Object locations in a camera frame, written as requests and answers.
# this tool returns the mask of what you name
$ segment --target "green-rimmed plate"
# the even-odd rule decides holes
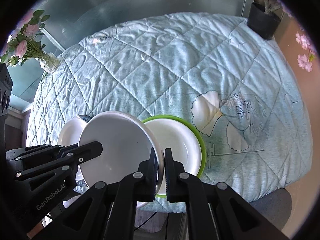
[[[174,121],[168,120],[167,122],[156,122],[156,121],[154,121],[156,119],[171,119]],[[156,116],[152,116],[152,117],[149,117],[149,118],[143,120],[143,123],[146,123],[146,122],[148,122],[149,128],[151,129],[151,131],[152,131],[152,128],[156,132],[158,132],[157,128],[162,129],[162,130],[168,128],[168,130],[164,131],[164,132],[172,132],[171,129],[173,129],[173,130],[176,129],[176,131],[174,131],[174,132],[176,133],[177,136],[180,135],[180,132],[186,133],[186,134],[184,134],[186,137],[189,136],[190,139],[192,137],[194,138],[193,145],[195,145],[196,141],[199,142],[199,145],[197,146],[198,149],[196,151],[199,152],[199,150],[201,150],[200,168],[199,168],[198,172],[197,172],[197,169],[194,172],[191,172],[192,174],[196,174],[196,172],[197,172],[196,176],[199,178],[202,175],[202,172],[204,170],[205,160],[206,160],[206,151],[205,151],[205,145],[204,145],[203,139],[202,139],[200,133],[198,132],[198,130],[189,122],[185,121],[182,118],[176,117],[174,115],[164,115],[164,114],[156,115]],[[164,137],[165,137],[165,140],[162,138],[162,141],[167,141],[167,139],[169,138],[166,136],[164,136]],[[166,197],[166,195],[158,194],[157,197]]]

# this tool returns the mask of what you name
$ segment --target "white bowl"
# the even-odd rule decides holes
[[[87,125],[87,122],[82,120],[78,115],[71,118],[67,121],[62,127],[59,137],[58,137],[58,145],[69,146],[79,142],[80,135]],[[78,169],[76,173],[76,182],[82,180],[83,176],[81,174],[80,169]]]
[[[121,181],[126,175],[137,171],[140,162],[149,159],[153,147],[158,161],[158,193],[163,180],[164,155],[144,123],[118,111],[100,113],[87,123],[80,136],[79,146],[93,141],[102,144],[101,155],[80,164],[84,181],[89,187],[97,181],[107,184]],[[138,202],[137,208],[146,204]]]
[[[183,123],[158,118],[145,122],[163,150],[171,148],[172,158],[183,164],[185,172],[197,175],[201,165],[201,147],[194,133]],[[158,195],[165,197],[165,174]]]

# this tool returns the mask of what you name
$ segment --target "pink blossom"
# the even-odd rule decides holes
[[[298,55],[298,65],[300,68],[303,68],[310,72],[312,70],[312,63],[309,61],[309,57],[306,54]]]
[[[296,33],[296,41],[301,45],[301,47],[305,50],[309,49],[310,39],[306,35],[300,35],[298,32]]]
[[[21,41],[15,50],[15,55],[19,58],[22,58],[25,52],[27,51],[27,41]]]
[[[99,43],[99,40],[97,38],[92,39],[92,44],[95,46],[97,43]]]
[[[39,31],[39,24],[36,25],[28,25],[24,30],[23,34],[27,37],[34,36]]]
[[[0,56],[6,54],[6,53],[7,53],[7,50],[8,50],[8,43],[6,43],[6,44],[3,46],[3,48],[2,48],[2,50],[1,50],[1,52],[0,52]]]
[[[296,33],[296,41],[301,44],[300,34],[298,32]]]
[[[281,0],[277,0],[277,2],[281,4],[283,12],[292,18],[292,12],[287,8],[287,6],[285,6]]]
[[[309,45],[309,49],[310,49],[310,53],[312,55],[316,54],[316,47],[311,42],[310,42],[310,45]]]
[[[17,29],[21,29],[25,24],[27,24],[28,22],[30,22],[31,18],[33,17],[33,11],[30,10],[28,11],[23,17],[22,19],[18,22],[17,24]]]

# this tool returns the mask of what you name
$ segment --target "bed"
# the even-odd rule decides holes
[[[121,23],[82,39],[40,83],[27,146],[57,143],[76,114],[108,110],[140,120],[172,114],[206,144],[201,180],[225,181],[251,202],[297,181],[311,168],[308,111],[274,40],[247,19],[174,13]],[[144,210],[184,212],[156,198]]]

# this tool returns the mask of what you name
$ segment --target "screw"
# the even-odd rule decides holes
[[[104,188],[106,184],[103,181],[98,181],[96,184],[94,184],[95,188],[101,189]]]
[[[140,171],[137,171],[137,172],[135,172],[135,173],[133,174],[133,177],[134,177],[135,179],[140,179],[140,178],[142,178],[142,176],[143,176],[143,173],[140,172]]]
[[[228,185],[226,183],[224,183],[224,182],[219,182],[217,184],[217,187],[218,187],[218,189],[225,190],[225,189],[227,189]]]
[[[186,173],[186,172],[182,172],[182,173],[179,174],[179,177],[180,177],[181,179],[187,179],[187,178],[189,178],[189,174]]]

